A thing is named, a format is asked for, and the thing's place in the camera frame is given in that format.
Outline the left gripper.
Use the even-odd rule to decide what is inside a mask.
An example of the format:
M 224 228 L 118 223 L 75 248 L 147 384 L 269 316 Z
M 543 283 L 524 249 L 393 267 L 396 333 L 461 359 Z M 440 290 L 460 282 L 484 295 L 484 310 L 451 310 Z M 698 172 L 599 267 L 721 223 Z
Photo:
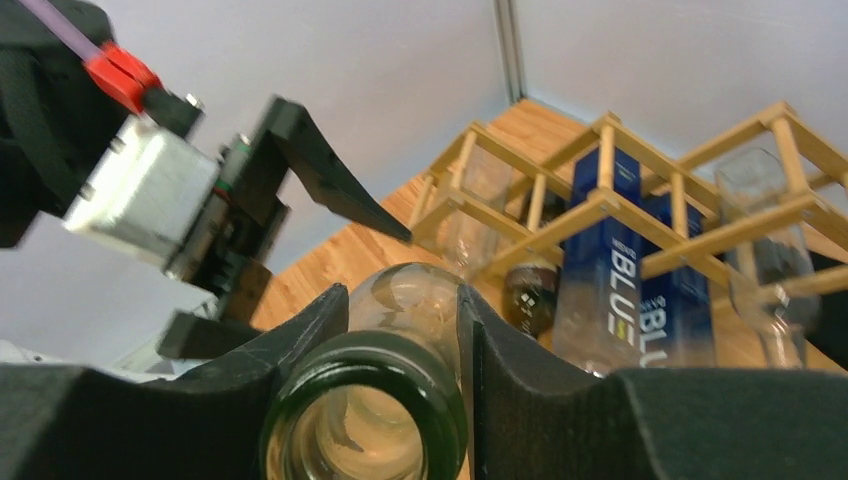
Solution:
M 211 293 L 210 319 L 177 311 L 156 346 L 170 360 L 212 360 L 263 334 L 249 322 L 271 280 L 267 258 L 290 208 L 277 196 L 295 174 L 314 203 L 400 242 L 411 231 L 342 162 L 306 107 L 273 96 L 254 140 L 237 137 L 217 179 L 164 267 L 171 279 Z

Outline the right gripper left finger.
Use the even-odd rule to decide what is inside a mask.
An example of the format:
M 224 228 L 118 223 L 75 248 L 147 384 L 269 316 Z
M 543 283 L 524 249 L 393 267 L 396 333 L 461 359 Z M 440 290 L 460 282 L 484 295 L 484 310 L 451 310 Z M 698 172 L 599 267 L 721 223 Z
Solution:
M 255 479 L 261 431 L 294 366 L 348 326 L 325 290 L 276 328 L 171 380 L 82 366 L 3 365 L 5 479 Z

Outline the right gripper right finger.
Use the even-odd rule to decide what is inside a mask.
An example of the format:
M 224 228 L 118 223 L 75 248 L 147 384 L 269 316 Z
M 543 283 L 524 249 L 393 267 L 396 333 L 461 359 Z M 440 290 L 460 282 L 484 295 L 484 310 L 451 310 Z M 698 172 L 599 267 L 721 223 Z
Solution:
M 457 297 L 475 479 L 843 479 L 847 379 L 809 370 L 595 377 Z

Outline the clear bottle pale label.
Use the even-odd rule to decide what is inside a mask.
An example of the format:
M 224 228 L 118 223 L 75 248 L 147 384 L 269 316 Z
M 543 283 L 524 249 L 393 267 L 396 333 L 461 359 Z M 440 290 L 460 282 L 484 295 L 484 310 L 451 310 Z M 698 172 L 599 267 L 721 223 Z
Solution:
M 356 286 L 347 331 L 310 351 L 271 404 L 264 477 L 456 478 L 468 443 L 460 285 L 445 269 L 407 262 Z

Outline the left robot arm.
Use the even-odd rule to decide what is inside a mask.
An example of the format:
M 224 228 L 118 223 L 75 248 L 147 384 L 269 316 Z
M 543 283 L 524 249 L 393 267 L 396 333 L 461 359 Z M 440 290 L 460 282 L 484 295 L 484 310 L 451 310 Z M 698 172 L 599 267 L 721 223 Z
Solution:
M 257 336 L 289 174 L 334 214 L 411 239 L 303 105 L 272 96 L 254 132 L 213 157 L 190 140 L 202 116 L 116 43 L 99 7 L 2 3 L 1 245 L 17 247 L 43 213 L 208 292 L 172 314 L 156 346 L 170 360 L 210 360 Z

